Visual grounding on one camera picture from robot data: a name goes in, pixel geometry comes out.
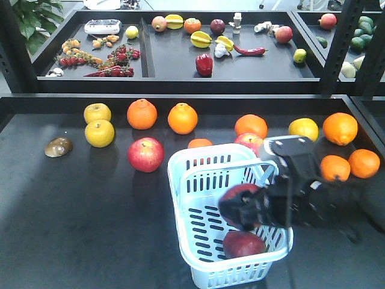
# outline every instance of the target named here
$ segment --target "white device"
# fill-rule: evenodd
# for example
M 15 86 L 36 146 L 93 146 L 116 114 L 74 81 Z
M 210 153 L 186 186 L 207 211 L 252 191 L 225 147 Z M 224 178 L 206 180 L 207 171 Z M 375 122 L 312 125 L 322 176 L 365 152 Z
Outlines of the white device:
M 84 25 L 87 34 L 118 34 L 122 23 L 117 19 L 90 20 Z

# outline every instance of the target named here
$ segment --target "green avocado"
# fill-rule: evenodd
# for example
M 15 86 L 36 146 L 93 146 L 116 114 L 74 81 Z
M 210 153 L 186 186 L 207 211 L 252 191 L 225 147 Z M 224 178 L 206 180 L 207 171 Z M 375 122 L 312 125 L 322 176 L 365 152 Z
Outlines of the green avocado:
M 361 22 L 359 24 L 359 28 L 363 30 L 364 34 L 369 34 L 369 35 L 373 34 L 373 29 L 368 22 L 365 22 L 365 21 Z
M 362 34 L 363 34 L 363 30 L 360 28 L 357 28 L 356 30 L 354 30 L 353 37 L 358 37 L 358 36 L 361 36 Z
M 372 37 L 373 36 L 367 35 L 367 34 L 362 34 L 360 36 L 360 38 L 365 41 L 365 48 L 367 48 L 369 46 L 370 42 L 372 41 Z
M 367 17 L 367 16 L 361 16 L 359 19 L 359 24 L 361 24 L 361 22 L 367 22 L 371 25 L 371 27 L 374 26 L 373 19 L 371 19 L 370 17 Z
M 363 40 L 361 37 L 353 37 L 350 42 L 350 48 L 355 52 L 362 52 L 362 50 L 365 48 L 365 40 Z
M 325 38 L 321 36 L 316 36 L 315 38 L 318 40 L 319 44 L 321 44 L 322 48 L 327 47 L 327 40 Z

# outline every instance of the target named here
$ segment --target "garlic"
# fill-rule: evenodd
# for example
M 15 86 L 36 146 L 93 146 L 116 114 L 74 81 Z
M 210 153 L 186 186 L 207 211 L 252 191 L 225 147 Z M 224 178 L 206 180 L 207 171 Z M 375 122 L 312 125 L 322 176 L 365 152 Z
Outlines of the garlic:
M 214 56 L 221 58 L 223 55 L 230 55 L 230 53 L 227 51 L 224 44 L 218 43 L 214 49 Z

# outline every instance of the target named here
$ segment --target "red apple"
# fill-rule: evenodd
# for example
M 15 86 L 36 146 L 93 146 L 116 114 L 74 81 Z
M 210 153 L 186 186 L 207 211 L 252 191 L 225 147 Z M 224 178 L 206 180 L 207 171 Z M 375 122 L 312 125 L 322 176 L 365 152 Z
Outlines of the red apple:
M 293 31 L 288 26 L 281 26 L 276 31 L 275 37 L 279 43 L 287 43 L 293 38 Z
M 321 16 L 321 19 L 318 20 L 319 26 L 325 30 L 330 30 L 337 24 L 337 17 L 334 14 L 326 13 Z
M 133 142 L 127 152 L 131 165 L 141 172 L 151 173 L 164 160 L 163 145 L 152 137 L 144 137 Z
M 260 237 L 251 232 L 230 231 L 223 239 L 224 255 L 231 259 L 266 252 L 266 245 Z
M 222 35 L 224 29 L 226 28 L 226 24 L 221 19 L 214 19 L 210 23 L 210 30 L 215 35 Z
M 263 145 L 263 139 L 252 132 L 245 132 L 237 136 L 234 143 L 239 143 L 251 149 L 258 157 L 259 147 Z
M 224 202 L 225 200 L 230 200 L 233 199 L 237 194 L 242 193 L 243 191 L 249 191 L 252 194 L 255 194 L 259 191 L 259 187 L 256 184 L 251 184 L 251 183 L 243 183 L 243 184 L 238 184 L 234 185 L 233 187 L 229 188 L 223 196 L 219 199 L 218 203 L 218 208 L 221 212 L 221 203 Z M 241 229 L 241 224 L 237 224 L 230 220 L 227 217 L 222 216 L 222 218 L 230 225 L 233 227 L 236 227 L 238 229 Z

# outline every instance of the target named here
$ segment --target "black tray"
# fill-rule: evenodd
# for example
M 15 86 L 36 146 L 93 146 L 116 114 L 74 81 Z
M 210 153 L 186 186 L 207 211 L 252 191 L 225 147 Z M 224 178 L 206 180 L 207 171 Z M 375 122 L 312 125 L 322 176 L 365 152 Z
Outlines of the black tray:
M 128 105 L 141 96 L 159 113 L 147 131 L 131 129 L 126 120 Z M 176 135 L 167 124 L 169 109 L 180 101 L 199 113 L 189 135 Z M 82 111 L 93 102 L 109 105 L 117 132 L 103 149 L 92 148 L 84 137 Z M 2 288 L 196 288 L 179 252 L 168 158 L 194 137 L 232 142 L 235 121 L 245 113 L 266 118 L 268 136 L 275 136 L 286 134 L 296 118 L 311 117 L 321 127 L 338 111 L 359 121 L 354 145 L 375 150 L 384 161 L 383 144 L 346 96 L 5 95 L 0 98 Z M 59 135 L 72 139 L 73 151 L 46 157 L 45 144 Z M 135 171 L 126 156 L 129 145 L 144 136 L 159 139 L 166 153 L 150 174 Z M 384 174 L 381 167 L 378 175 Z M 356 245 L 337 228 L 294 227 L 290 254 L 274 262 L 263 281 L 235 288 L 382 289 L 385 235 L 361 211 L 353 225 L 362 235 Z
M 183 28 L 157 33 L 151 27 L 157 15 L 177 13 L 184 19 L 196 17 L 201 20 L 202 31 L 211 33 L 209 24 L 215 18 L 226 23 L 232 21 L 231 12 L 193 11 L 74 11 L 32 59 L 38 75 L 40 91 L 45 93 L 314 93 L 322 70 L 323 59 L 292 13 L 281 11 L 242 12 L 242 29 L 239 35 L 226 25 L 225 36 L 245 49 L 264 46 L 268 49 L 263 57 L 243 57 L 233 51 L 231 57 L 214 58 L 214 72 L 210 78 L 202 78 L 196 72 L 196 56 L 207 52 L 214 57 L 215 43 L 200 49 L 192 45 L 189 34 Z M 142 56 L 132 61 L 133 78 L 84 78 L 95 72 L 87 65 L 65 68 L 64 77 L 47 78 L 45 75 L 58 64 L 55 57 L 61 53 L 61 44 L 68 38 L 82 42 L 81 49 L 91 52 L 93 38 L 86 35 L 83 26 L 90 19 L 119 19 L 123 28 L 120 40 L 114 45 L 126 43 L 125 30 L 129 25 L 139 27 L 139 38 L 130 40 Z M 267 34 L 256 34 L 254 26 L 270 20 L 272 23 L 289 25 L 293 39 L 280 45 Z M 292 56 L 297 48 L 304 48 L 308 57 L 306 65 L 296 66 Z M 104 47 L 92 52 L 106 59 L 111 48 Z
M 339 19 L 339 16 L 340 16 L 340 12 L 337 12 L 337 11 L 328 11 L 328 12 L 293 11 L 293 14 L 296 17 L 298 23 L 302 26 L 303 30 L 305 30 L 305 32 L 310 37 L 310 39 L 312 39 L 312 42 L 317 47 L 318 51 L 321 53 L 324 60 L 326 60 L 327 58 L 330 45 L 334 37 L 334 32 L 336 30 L 335 28 L 331 30 L 325 30 L 319 26 L 318 19 L 320 19 L 321 16 L 325 13 L 334 14 L 337 17 L 337 20 Z M 375 22 L 380 17 L 381 12 L 363 12 L 362 15 L 369 16 Z M 323 48 L 315 38 L 316 36 L 321 36 L 325 38 L 328 42 L 328 46 L 326 48 Z M 345 61 L 352 63 L 353 60 L 355 60 L 356 58 L 359 58 L 360 56 L 365 55 L 365 53 L 366 53 L 366 50 L 362 51 L 361 53 L 358 53 L 358 52 L 352 51 L 349 48 L 348 52 L 346 53 Z M 340 80 L 339 92 L 350 94 L 355 78 L 346 78 L 342 75 L 342 73 L 340 73 L 339 80 Z M 385 89 L 385 77 L 383 76 L 382 80 L 380 81 L 380 85 L 378 86 L 375 92 L 375 95 L 383 95 L 384 89 Z

